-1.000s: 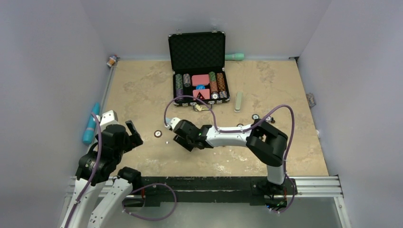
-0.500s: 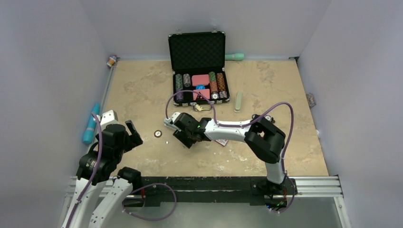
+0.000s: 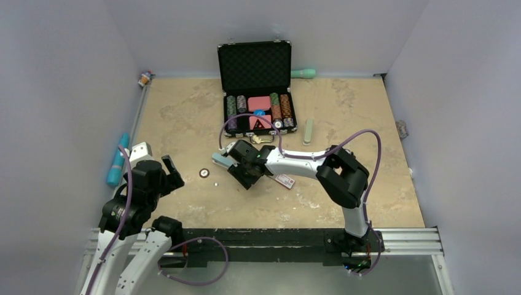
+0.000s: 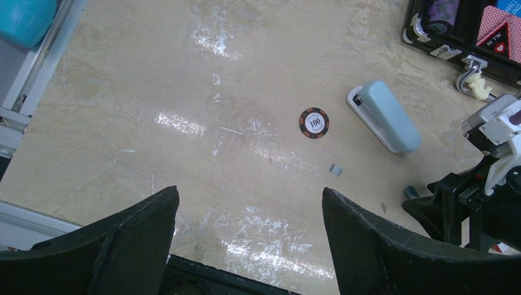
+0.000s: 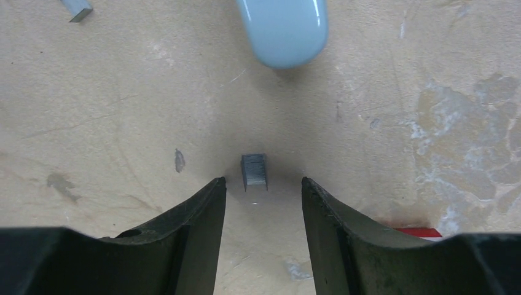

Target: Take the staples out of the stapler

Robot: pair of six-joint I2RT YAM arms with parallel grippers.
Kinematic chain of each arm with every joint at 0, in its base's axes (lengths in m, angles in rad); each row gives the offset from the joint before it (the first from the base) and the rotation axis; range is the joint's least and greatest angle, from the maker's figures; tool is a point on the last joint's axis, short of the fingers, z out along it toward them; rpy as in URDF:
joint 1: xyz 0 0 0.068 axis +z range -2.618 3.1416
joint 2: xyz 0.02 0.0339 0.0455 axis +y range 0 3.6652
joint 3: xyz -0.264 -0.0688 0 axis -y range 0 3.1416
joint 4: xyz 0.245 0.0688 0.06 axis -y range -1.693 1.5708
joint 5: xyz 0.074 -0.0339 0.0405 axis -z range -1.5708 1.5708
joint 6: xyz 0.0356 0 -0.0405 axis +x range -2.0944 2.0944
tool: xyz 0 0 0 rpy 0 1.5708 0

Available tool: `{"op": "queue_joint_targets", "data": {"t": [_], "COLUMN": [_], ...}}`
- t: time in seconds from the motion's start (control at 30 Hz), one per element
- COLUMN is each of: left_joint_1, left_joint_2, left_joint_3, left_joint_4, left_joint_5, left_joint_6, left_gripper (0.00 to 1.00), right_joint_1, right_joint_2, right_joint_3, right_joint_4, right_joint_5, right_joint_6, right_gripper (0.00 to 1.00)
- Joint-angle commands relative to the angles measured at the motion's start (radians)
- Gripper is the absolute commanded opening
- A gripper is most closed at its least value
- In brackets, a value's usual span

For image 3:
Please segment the light blue stapler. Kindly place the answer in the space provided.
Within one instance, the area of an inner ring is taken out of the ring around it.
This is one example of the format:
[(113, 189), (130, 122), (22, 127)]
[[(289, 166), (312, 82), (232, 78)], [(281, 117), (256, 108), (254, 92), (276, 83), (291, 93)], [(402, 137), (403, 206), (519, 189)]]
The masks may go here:
[(226, 170), (236, 165), (236, 161), (230, 157), (225, 157), (218, 152), (213, 153), (211, 158), (213, 163), (219, 165), (222, 168), (225, 168)]

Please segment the red white staple box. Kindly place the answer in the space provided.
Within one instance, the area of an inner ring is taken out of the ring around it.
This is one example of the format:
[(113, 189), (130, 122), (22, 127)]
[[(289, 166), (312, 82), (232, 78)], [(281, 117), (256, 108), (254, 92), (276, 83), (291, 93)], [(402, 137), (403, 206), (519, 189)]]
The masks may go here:
[(288, 175), (284, 175), (284, 174), (276, 175), (274, 177), (274, 180), (287, 189), (292, 189), (292, 187), (294, 186), (294, 184), (296, 182), (293, 178), (289, 177)]

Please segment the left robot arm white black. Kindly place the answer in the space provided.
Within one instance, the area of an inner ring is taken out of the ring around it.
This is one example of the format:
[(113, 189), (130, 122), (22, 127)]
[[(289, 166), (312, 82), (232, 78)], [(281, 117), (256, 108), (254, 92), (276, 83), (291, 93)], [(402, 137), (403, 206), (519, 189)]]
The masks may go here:
[(160, 264), (164, 253), (196, 242), (196, 238), (184, 238), (181, 222), (166, 216), (154, 221), (144, 245), (127, 261), (159, 199), (183, 187), (185, 182), (169, 155), (160, 160), (134, 152), (123, 157), (127, 166), (125, 182), (102, 208), (95, 255), (81, 294), (136, 294), (154, 267), (158, 275), (184, 285), (208, 286), (219, 281), (228, 271), (230, 255), (224, 244), (214, 237), (207, 239), (224, 252), (224, 267), (215, 278), (187, 281), (165, 272)]

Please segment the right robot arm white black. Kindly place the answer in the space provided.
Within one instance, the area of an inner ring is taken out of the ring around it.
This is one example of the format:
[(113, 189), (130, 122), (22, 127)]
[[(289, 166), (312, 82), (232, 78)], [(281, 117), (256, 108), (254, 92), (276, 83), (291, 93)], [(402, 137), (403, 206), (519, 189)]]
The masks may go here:
[(272, 145), (254, 147), (245, 140), (230, 143), (222, 155), (245, 189), (263, 176), (293, 175), (317, 180), (329, 198), (342, 208), (347, 246), (360, 250), (369, 242), (369, 225), (362, 199), (369, 188), (369, 171), (348, 150), (331, 146), (319, 152), (281, 151)]

